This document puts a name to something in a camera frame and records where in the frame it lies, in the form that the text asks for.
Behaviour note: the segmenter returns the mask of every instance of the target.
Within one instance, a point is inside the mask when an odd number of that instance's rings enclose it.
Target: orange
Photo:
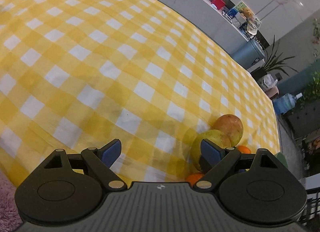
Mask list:
[[[236,147],[242,154],[251,154],[251,150],[244,145],[239,145]]]
[[[195,174],[190,174],[187,178],[186,181],[190,183],[190,186],[193,187],[193,185],[200,180],[204,176],[203,173],[195,173]]]

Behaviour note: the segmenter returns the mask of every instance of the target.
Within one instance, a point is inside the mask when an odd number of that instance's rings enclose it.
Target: dark planter box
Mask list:
[[[296,138],[318,130],[320,128],[320,99],[307,104],[303,110],[286,114],[285,117],[291,124]]]

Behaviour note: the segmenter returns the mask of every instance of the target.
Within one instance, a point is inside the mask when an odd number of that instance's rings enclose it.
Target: gray gripper base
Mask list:
[[[258,228],[226,214],[215,197],[187,183],[135,182],[124,192],[110,193],[91,216],[74,224],[41,227],[24,223],[17,232],[302,232],[297,223]]]

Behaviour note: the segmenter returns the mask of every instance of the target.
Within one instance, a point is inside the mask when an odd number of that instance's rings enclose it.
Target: tablecloth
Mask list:
[[[279,151],[272,103],[223,49],[157,0],[0,0],[0,167],[19,185],[54,149],[114,138],[132,180],[181,181],[222,114]]]

